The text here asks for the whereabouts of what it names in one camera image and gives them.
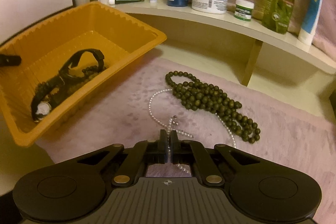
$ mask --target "gray ribbed panel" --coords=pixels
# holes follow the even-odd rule
[[[106,203],[72,224],[260,224],[238,212],[218,189],[196,178],[140,178],[114,190]],[[313,224],[305,220],[301,224]]]

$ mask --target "jar lid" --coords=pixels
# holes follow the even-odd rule
[[[253,2],[249,2],[247,0],[236,0],[236,4],[242,7],[246,7],[249,9],[253,9],[254,8],[254,3]]]

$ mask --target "white pearl strand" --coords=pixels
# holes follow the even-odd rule
[[[170,91],[173,91],[173,89],[166,89],[166,90],[161,90],[161,91],[158,91],[158,92],[155,92],[152,97],[150,98],[149,100],[149,104],[148,104],[148,111],[149,111],[149,115],[152,117],[152,119],[157,122],[160,126],[164,127],[167,129],[167,134],[168,136],[170,137],[170,132],[172,130],[174,130],[174,127],[175,126],[178,126],[178,122],[175,121],[177,120],[177,116],[174,115],[172,116],[170,119],[169,119],[169,124],[168,125],[165,125],[163,122],[159,121],[157,118],[155,118],[155,116],[153,115],[152,113],[152,102],[153,102],[153,99],[155,96],[157,96],[158,94],[160,93],[163,93],[163,92],[170,92]],[[223,122],[220,118],[220,116],[218,114],[216,114],[217,118],[219,119],[219,121],[222,123],[222,125],[224,126],[224,128],[226,129],[227,133],[229,134],[230,138],[231,138],[231,141],[232,141],[232,147],[236,148],[236,141],[235,141],[235,138],[232,134],[232,131],[226,126],[225,122]],[[184,130],[177,130],[178,134],[181,134],[182,136],[187,136],[189,138],[194,138],[194,136]],[[168,159],[170,159],[170,146],[168,147]],[[182,165],[178,164],[177,165],[181,170],[187,172],[187,173],[190,173],[186,168],[184,168]]]

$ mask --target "watch face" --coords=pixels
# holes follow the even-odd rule
[[[42,120],[51,111],[51,105],[48,102],[40,102],[37,106],[36,115],[39,120]]]

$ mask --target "green bead necklace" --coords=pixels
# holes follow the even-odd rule
[[[191,82],[185,81],[176,84],[171,79],[172,76],[184,76],[189,78]],[[217,113],[226,126],[241,137],[244,142],[253,144],[260,140],[258,124],[238,113],[237,110],[242,108],[242,104],[230,99],[218,86],[202,83],[191,73],[177,70],[166,74],[165,79],[166,83],[173,88],[173,95],[181,100],[181,105],[187,110],[203,109],[213,114]]]

